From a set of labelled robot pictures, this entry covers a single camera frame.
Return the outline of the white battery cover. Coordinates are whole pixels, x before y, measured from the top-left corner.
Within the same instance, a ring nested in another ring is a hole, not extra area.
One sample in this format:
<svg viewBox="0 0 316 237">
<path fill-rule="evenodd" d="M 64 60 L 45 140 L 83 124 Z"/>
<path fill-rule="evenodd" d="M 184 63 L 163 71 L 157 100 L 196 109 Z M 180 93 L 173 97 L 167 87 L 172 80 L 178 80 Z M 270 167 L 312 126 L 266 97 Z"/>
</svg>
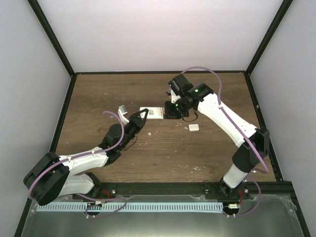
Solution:
<svg viewBox="0 0 316 237">
<path fill-rule="evenodd" d="M 190 132 L 199 131 L 199 125 L 198 124 L 189 124 L 188 128 L 189 128 Z"/>
</svg>

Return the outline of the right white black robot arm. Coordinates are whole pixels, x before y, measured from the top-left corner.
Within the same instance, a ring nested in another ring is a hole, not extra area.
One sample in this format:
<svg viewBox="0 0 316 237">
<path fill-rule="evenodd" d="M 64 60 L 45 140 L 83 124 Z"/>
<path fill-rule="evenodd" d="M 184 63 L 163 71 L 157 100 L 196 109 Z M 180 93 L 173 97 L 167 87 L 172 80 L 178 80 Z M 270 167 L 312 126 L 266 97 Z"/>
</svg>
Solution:
<svg viewBox="0 0 316 237">
<path fill-rule="evenodd" d="M 269 154 L 270 133 L 264 126 L 257 128 L 242 119 L 221 101 L 219 93 L 205 83 L 194 86 L 179 74 L 168 85 L 170 101 L 165 103 L 164 118 L 184 119 L 193 109 L 195 115 L 202 114 L 216 123 L 237 146 L 232 166 L 219 181 L 223 198 L 232 198 L 247 175 L 257 172 L 258 164 L 262 164 L 263 173 L 268 173 L 264 158 Z"/>
</svg>

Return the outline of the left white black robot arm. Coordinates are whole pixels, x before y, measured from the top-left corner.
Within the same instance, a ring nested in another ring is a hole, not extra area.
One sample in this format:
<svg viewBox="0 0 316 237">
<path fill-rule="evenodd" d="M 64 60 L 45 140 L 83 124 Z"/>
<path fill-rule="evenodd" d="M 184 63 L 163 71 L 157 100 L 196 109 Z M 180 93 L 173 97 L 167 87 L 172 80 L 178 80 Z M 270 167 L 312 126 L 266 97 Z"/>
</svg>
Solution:
<svg viewBox="0 0 316 237">
<path fill-rule="evenodd" d="M 63 156 L 55 152 L 45 154 L 23 180 L 29 198 L 40 206 L 66 195 L 100 201 L 101 182 L 90 169 L 114 163 L 142 130 L 148 113 L 148 109 L 142 109 L 132 114 L 127 124 L 113 124 L 102 142 L 91 150 Z"/>
</svg>

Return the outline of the white remote control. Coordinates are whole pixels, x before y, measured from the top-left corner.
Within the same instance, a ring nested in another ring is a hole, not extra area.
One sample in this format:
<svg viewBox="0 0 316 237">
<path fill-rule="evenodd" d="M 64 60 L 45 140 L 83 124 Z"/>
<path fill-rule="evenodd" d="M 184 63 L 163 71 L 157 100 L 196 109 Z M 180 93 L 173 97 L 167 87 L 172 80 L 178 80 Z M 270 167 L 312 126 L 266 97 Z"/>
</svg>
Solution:
<svg viewBox="0 0 316 237">
<path fill-rule="evenodd" d="M 139 111 L 148 109 L 147 119 L 163 119 L 164 107 L 140 107 Z"/>
</svg>

